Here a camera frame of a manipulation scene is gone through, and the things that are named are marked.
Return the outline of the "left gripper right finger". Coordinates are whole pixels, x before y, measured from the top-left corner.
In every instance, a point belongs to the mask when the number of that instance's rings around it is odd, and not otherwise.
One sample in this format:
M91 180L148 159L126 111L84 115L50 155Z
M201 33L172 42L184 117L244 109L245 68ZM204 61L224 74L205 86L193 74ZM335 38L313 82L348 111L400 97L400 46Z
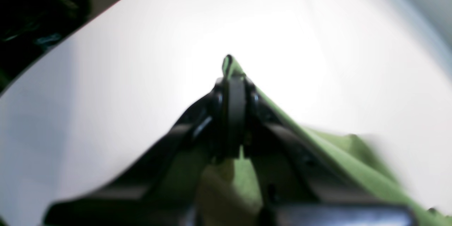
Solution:
M233 123L258 177L258 226L415 225L410 208L379 201L289 128L248 78L233 78Z

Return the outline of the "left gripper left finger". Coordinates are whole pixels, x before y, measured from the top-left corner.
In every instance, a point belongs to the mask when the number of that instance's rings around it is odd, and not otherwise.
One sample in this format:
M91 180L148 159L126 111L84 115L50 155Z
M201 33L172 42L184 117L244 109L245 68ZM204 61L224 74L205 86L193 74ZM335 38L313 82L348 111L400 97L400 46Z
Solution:
M216 149L225 78L113 180L52 204L45 226L195 226L194 197Z

